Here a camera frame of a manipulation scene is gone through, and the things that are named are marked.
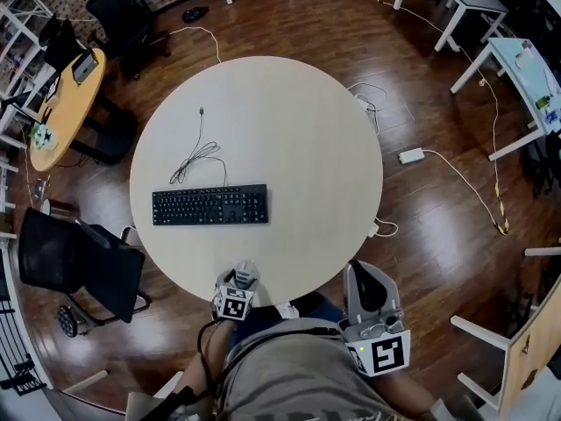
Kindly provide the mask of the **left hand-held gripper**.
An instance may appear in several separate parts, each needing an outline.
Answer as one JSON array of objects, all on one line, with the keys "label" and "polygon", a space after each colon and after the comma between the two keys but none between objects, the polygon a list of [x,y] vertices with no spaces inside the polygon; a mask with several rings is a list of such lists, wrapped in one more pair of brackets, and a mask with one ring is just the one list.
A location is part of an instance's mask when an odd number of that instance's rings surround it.
[{"label": "left hand-held gripper", "polygon": [[259,274],[252,276],[252,281],[239,287],[236,271],[226,270],[217,277],[214,296],[211,301],[211,316],[216,319],[243,321],[252,308],[253,298],[259,286]]}]

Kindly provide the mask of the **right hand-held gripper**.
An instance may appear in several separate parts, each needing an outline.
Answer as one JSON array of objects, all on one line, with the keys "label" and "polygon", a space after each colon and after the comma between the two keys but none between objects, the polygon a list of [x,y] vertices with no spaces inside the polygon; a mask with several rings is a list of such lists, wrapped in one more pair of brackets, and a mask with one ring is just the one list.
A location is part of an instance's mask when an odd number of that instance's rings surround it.
[{"label": "right hand-held gripper", "polygon": [[346,264],[343,335],[362,375],[385,375],[409,365],[410,330],[400,306],[396,283],[381,269],[362,260]]}]

